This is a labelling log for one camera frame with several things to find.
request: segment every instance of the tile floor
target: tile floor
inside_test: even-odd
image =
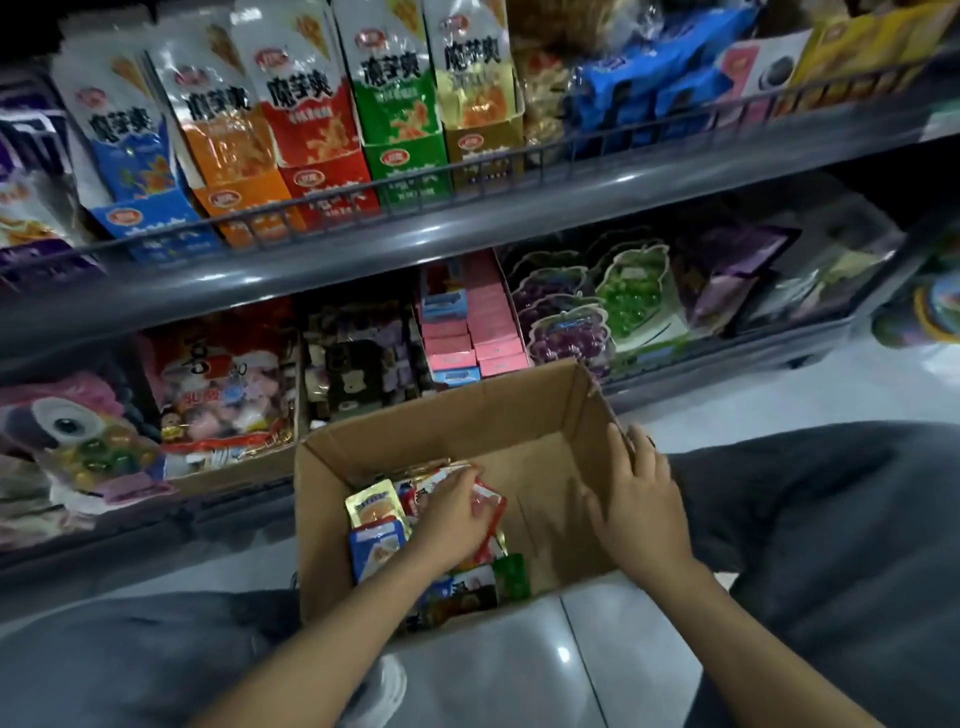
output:
[[[642,423],[667,452],[856,420],[960,423],[960,348],[893,352],[865,338],[816,365],[734,379],[622,419]],[[296,546],[290,539],[253,546],[100,598],[282,588],[295,568]],[[682,725],[700,668],[646,595],[615,574],[566,595],[564,607],[607,724],[634,726],[643,715],[648,728]],[[0,635],[37,616],[0,625]],[[612,624],[617,625],[615,634]],[[613,650],[614,643],[631,647]]]

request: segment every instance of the metal shelf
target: metal shelf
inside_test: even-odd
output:
[[[895,96],[528,170],[510,185],[488,183],[451,203],[358,219],[298,234],[282,245],[161,268],[109,262],[105,278],[0,304],[0,359],[56,351],[913,144],[933,105],[957,95],[960,79],[941,78]],[[117,241],[113,250],[126,244]]]

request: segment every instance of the gray pants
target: gray pants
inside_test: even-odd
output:
[[[671,458],[698,559],[880,722],[960,725],[960,427],[857,423]],[[734,725],[705,676],[689,728]]]
[[[887,726],[960,724],[960,428],[819,427],[672,463],[697,557],[740,573],[752,615]],[[3,725],[180,726],[296,623],[291,593],[42,619],[0,643]],[[706,678],[687,725],[733,725]]]

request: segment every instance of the yellow snack package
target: yellow snack package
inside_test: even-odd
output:
[[[350,515],[350,523],[354,528],[369,525],[388,516],[394,516],[403,524],[403,532],[410,536],[410,524],[403,513],[400,498],[396,494],[394,484],[389,480],[381,480],[360,493],[349,496],[344,503]]]
[[[504,0],[424,0],[444,125],[466,129],[516,115]]]
[[[228,32],[230,9],[159,12],[150,59],[204,181],[275,169],[270,127]]]

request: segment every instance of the hand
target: hand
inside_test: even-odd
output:
[[[620,429],[607,429],[612,471],[607,515],[592,490],[583,486],[582,492],[600,544],[640,589],[650,592],[697,562],[670,463],[638,425],[630,426],[629,438],[636,451],[633,466]]]
[[[451,473],[430,494],[409,549],[424,563],[432,578],[465,561],[484,543],[496,504],[473,493],[478,468]]]

